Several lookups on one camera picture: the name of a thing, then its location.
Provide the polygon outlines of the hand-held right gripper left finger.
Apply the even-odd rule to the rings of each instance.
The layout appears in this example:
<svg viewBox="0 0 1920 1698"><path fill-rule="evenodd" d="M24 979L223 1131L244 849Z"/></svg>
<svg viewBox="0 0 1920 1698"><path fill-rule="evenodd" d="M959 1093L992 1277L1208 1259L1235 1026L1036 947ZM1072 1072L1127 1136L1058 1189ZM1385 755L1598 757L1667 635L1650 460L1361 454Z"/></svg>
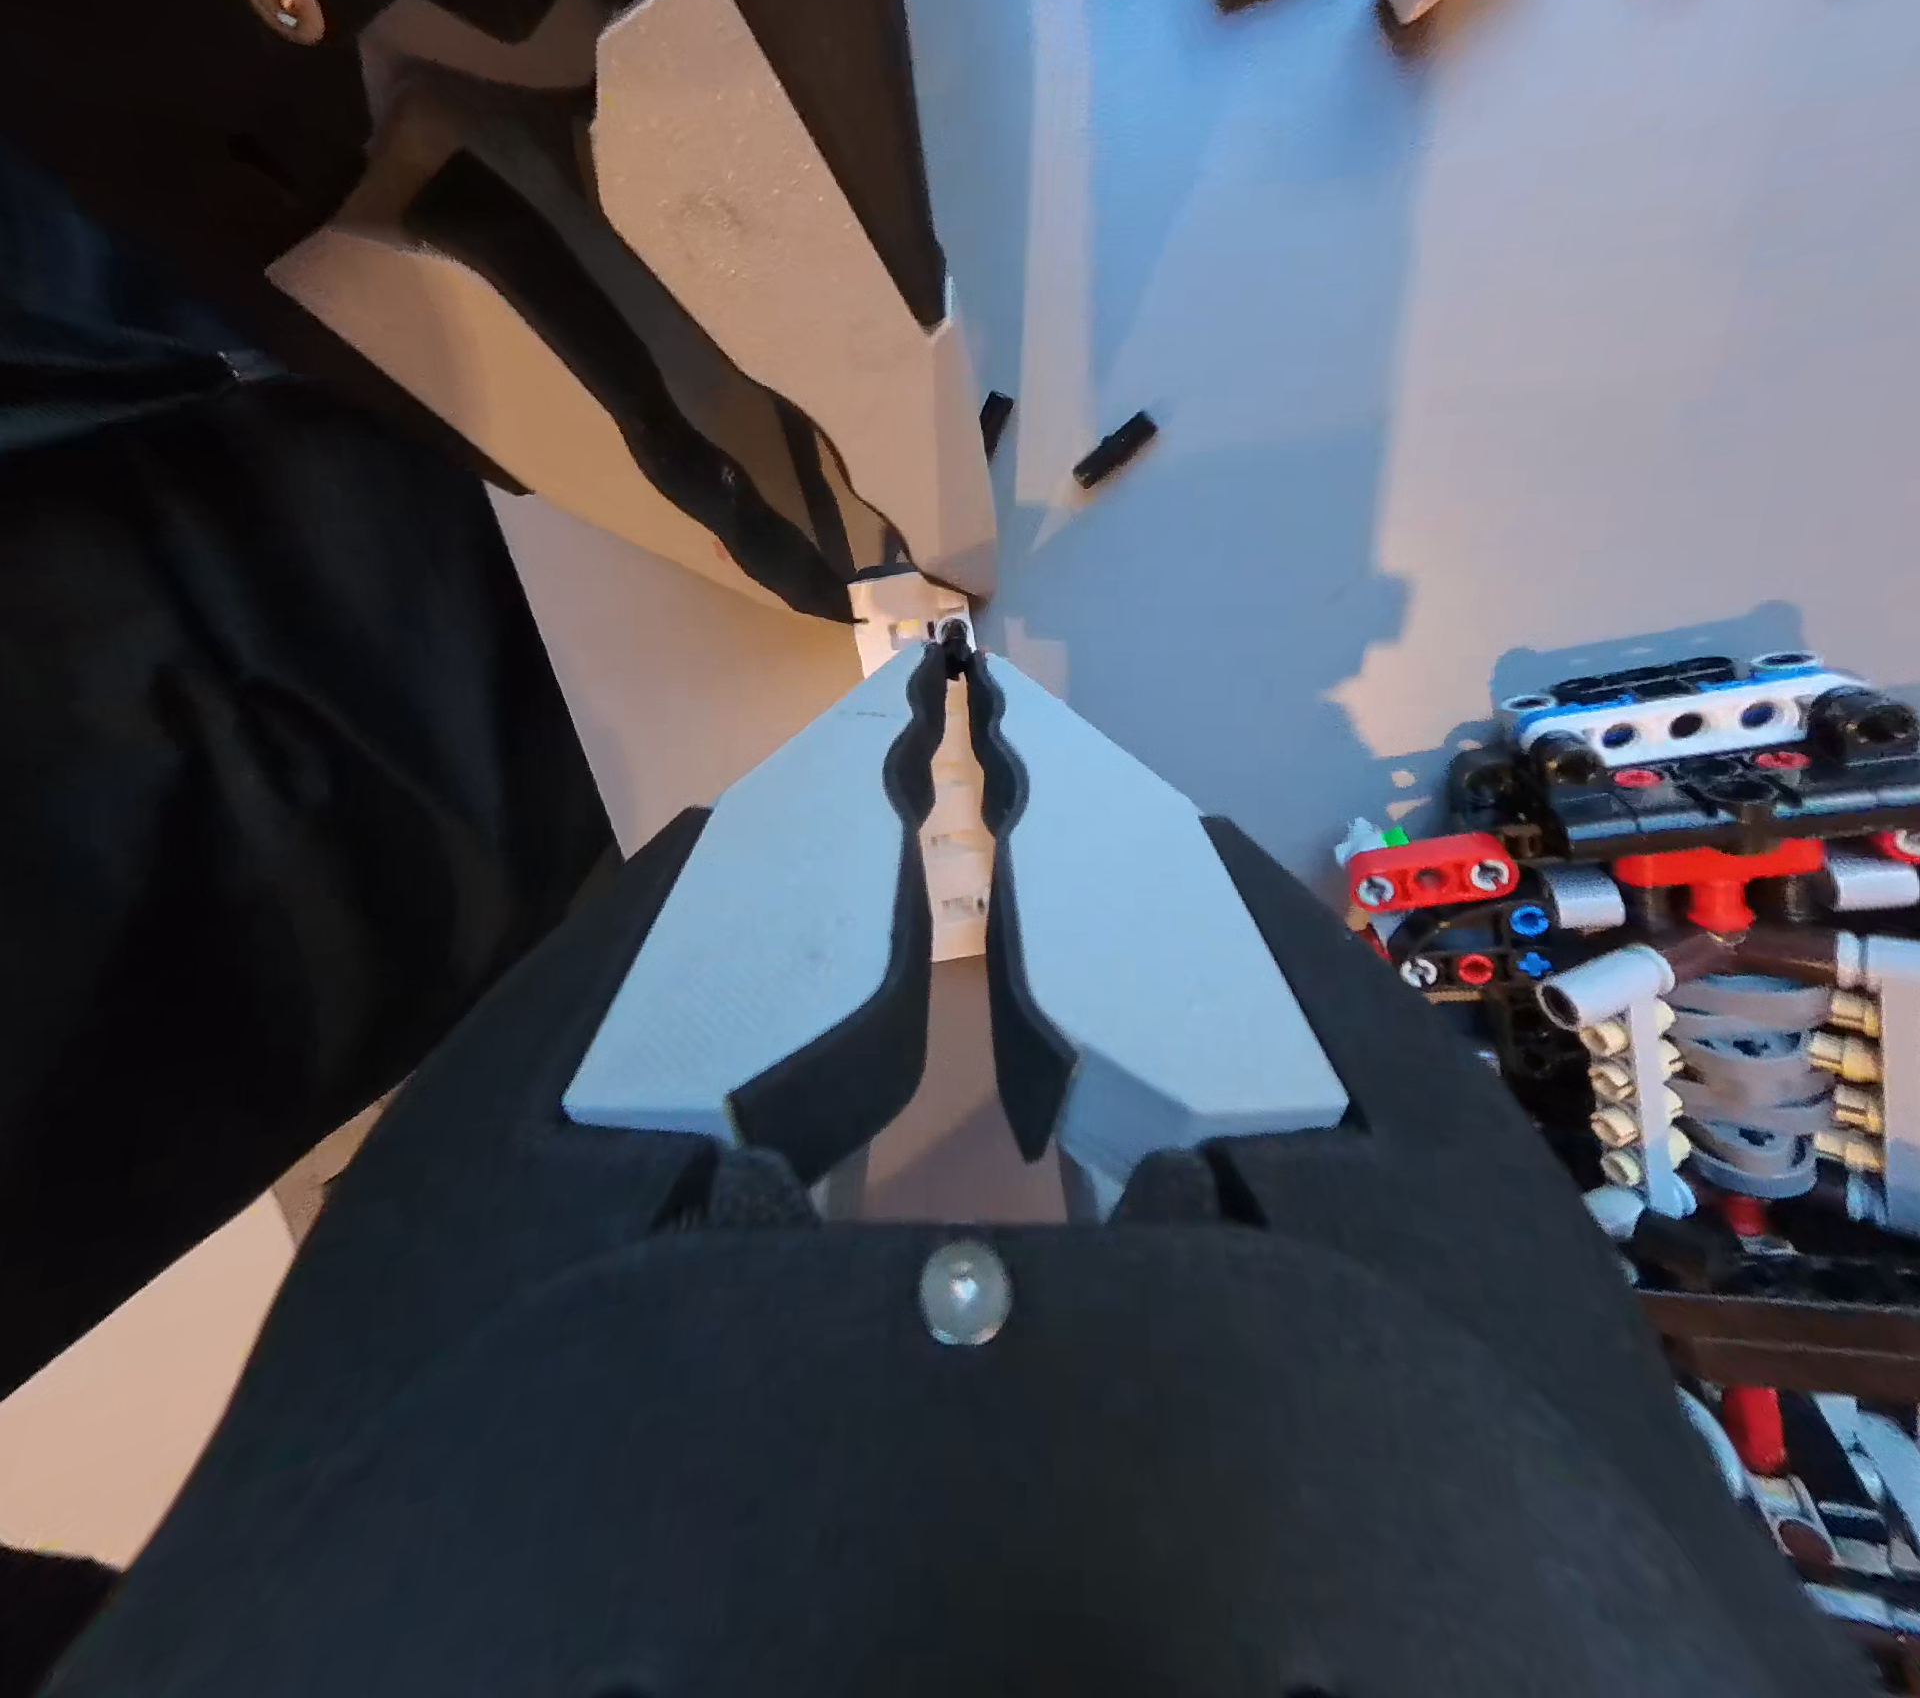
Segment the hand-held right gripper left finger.
<svg viewBox="0 0 1920 1698"><path fill-rule="evenodd" d="M945 652L906 649L701 815L564 1088L572 1124L776 1153L804 1187L866 1151L927 1066L947 725Z"/></svg>

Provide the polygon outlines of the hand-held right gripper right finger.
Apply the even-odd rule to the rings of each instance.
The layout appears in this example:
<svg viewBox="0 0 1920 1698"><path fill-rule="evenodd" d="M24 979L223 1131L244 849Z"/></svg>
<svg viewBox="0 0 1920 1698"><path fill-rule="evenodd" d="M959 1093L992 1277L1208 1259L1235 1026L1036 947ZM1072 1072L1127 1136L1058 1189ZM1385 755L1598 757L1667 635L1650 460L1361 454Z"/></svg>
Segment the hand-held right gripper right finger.
<svg viewBox="0 0 1920 1698"><path fill-rule="evenodd" d="M1348 1090L1199 806L1008 657L967 677L996 1090L1068 1219L1153 1153L1337 1128Z"/></svg>

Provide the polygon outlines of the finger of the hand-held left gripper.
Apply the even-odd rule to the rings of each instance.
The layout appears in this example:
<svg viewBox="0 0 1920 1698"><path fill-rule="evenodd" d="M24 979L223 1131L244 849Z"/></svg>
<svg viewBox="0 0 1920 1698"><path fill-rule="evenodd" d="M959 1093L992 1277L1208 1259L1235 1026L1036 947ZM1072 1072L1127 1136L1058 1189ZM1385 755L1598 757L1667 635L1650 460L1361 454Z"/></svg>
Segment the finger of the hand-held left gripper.
<svg viewBox="0 0 1920 1698"><path fill-rule="evenodd" d="M491 471L694 575L852 621L860 510L821 427L736 365L613 227L587 44L378 18L364 166L279 293Z"/></svg>
<svg viewBox="0 0 1920 1698"><path fill-rule="evenodd" d="M935 582L998 580L983 383L953 281L924 326L735 0L636 0L594 45L613 230L743 374L828 440Z"/></svg>

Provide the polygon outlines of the white building brick panel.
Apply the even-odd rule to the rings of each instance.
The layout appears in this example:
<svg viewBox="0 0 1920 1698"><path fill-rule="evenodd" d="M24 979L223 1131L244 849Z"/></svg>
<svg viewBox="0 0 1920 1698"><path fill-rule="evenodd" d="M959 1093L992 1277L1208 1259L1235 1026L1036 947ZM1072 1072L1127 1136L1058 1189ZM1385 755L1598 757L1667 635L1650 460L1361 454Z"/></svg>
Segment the white building brick panel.
<svg viewBox="0 0 1920 1698"><path fill-rule="evenodd" d="M910 564L873 568L849 587L865 677L903 652L941 643L959 625L974 643L970 600ZM947 683L945 731L930 763L933 806L921 844L937 964L986 950L996 842L983 815L984 773L972 746L967 675Z"/></svg>

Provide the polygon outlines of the person's dark clothing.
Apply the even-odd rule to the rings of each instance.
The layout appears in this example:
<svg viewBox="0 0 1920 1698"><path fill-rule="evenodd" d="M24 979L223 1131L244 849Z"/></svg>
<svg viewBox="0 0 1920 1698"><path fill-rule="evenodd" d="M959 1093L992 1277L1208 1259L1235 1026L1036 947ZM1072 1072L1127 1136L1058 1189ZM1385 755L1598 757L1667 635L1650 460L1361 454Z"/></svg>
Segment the person's dark clothing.
<svg viewBox="0 0 1920 1698"><path fill-rule="evenodd" d="M479 474L128 318L4 151L4 1380L374 1102L135 1579L4 1545L4 1694L592 1694L587 1370L698 1141L564 1062L705 819L613 822Z"/></svg>

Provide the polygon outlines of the building brick toy car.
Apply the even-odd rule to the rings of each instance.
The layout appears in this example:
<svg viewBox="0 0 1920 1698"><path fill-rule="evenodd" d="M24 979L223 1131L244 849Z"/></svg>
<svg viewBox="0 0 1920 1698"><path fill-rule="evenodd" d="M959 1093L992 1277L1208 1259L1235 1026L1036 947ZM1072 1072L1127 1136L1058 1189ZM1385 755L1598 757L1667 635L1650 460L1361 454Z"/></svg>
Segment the building brick toy car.
<svg viewBox="0 0 1920 1698"><path fill-rule="evenodd" d="M1742 1509L1917 1694L1917 708L1805 649L1565 677L1436 832L1337 861L1573 1172Z"/></svg>

